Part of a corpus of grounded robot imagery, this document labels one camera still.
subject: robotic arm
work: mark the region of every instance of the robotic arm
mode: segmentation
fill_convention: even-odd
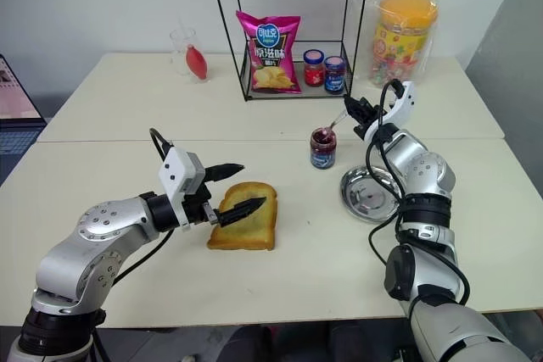
[[[165,143],[159,177],[166,194],[147,192],[91,207],[75,230],[42,260],[31,310],[8,362],[85,360],[92,332],[104,322],[100,307],[109,290],[142,263],[119,275],[128,256],[161,232],[171,234],[178,226],[186,231],[206,221],[227,226],[252,214],[266,200],[251,198],[224,213],[212,209],[205,183],[223,180],[244,167],[220,164],[206,169],[196,154]]]
[[[359,123],[355,133],[367,144],[382,143],[383,160],[400,175],[405,192],[396,224],[399,245],[386,262],[384,287],[411,322],[424,362],[527,362],[486,318],[464,306],[469,284],[457,268],[449,227],[456,178],[441,156],[396,127],[408,119],[415,89],[409,81],[391,85],[397,99],[388,113],[382,104],[373,107],[365,98],[345,96],[348,113]]]

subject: keyboard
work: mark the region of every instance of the keyboard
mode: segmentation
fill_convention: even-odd
[[[6,154],[24,154],[39,134],[40,131],[0,132],[0,156]]]

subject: potato chip image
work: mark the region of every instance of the potato chip image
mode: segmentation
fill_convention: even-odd
[[[253,78],[258,83],[266,83],[271,79],[271,75],[266,71],[266,68],[262,68],[260,70],[256,70],[253,74]]]
[[[269,83],[273,88],[288,88],[294,84],[289,78],[283,75],[271,78]]]
[[[279,76],[279,75],[285,75],[286,74],[284,69],[281,68],[281,67],[265,67],[264,70],[267,70],[271,74],[272,78],[274,76]]]

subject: red bottle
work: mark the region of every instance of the red bottle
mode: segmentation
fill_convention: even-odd
[[[308,86],[324,83],[324,53],[321,50],[307,50],[304,53],[304,79]]]

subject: jar lid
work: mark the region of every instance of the jar lid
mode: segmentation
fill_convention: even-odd
[[[333,55],[324,60],[326,68],[331,70],[338,70],[345,67],[345,60],[339,57],[338,55]]]
[[[307,50],[304,53],[304,61],[307,64],[320,64],[323,60],[324,53],[321,50],[317,50],[316,48]]]
[[[379,180],[390,185],[398,193],[398,185],[390,173],[372,166]],[[349,212],[371,222],[384,222],[398,209],[392,194],[373,180],[366,166],[347,171],[340,183],[341,197]]]
[[[438,18],[432,0],[383,0],[379,4],[381,20],[402,29],[428,29]]]

